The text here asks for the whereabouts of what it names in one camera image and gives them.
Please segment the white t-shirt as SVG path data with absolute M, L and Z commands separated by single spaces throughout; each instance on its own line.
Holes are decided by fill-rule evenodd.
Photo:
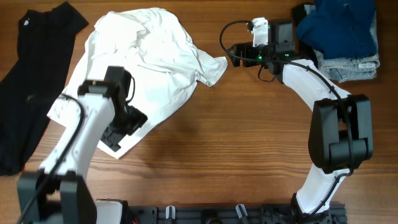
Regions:
M 129 105 L 147 121 L 125 136 L 117 151 L 98 143 L 116 159 L 187 102 L 198 82 L 213 86 L 228 67 L 225 57 L 213 58 L 198 49 L 178 18 L 165 9 L 109 12 L 94 28 L 63 93 L 77 96 L 84 80 L 103 80 L 109 66 L 124 67 L 134 77 Z

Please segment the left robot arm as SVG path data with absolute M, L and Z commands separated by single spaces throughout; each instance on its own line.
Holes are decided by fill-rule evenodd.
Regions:
M 80 109 L 78 121 L 65 130 L 37 172 L 25 172 L 17 183 L 18 223 L 135 223 L 125 200 L 93 200 L 86 176 L 100 141 L 117 147 L 147 116 L 129 106 L 136 92 L 133 78 L 86 80 L 77 96 L 63 95 Z

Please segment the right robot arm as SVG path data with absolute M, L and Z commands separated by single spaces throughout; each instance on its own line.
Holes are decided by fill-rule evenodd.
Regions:
M 225 52 L 233 65 L 249 62 L 268 69 L 311 109 L 308 151 L 312 166 L 304 185 L 292 197 L 292 208 L 296 222 L 317 222 L 329 211 L 342 181 L 373 154 L 370 101 L 333 84 L 311 60 L 272 55 L 272 49 L 265 45 L 249 57 L 238 55 L 233 48 Z

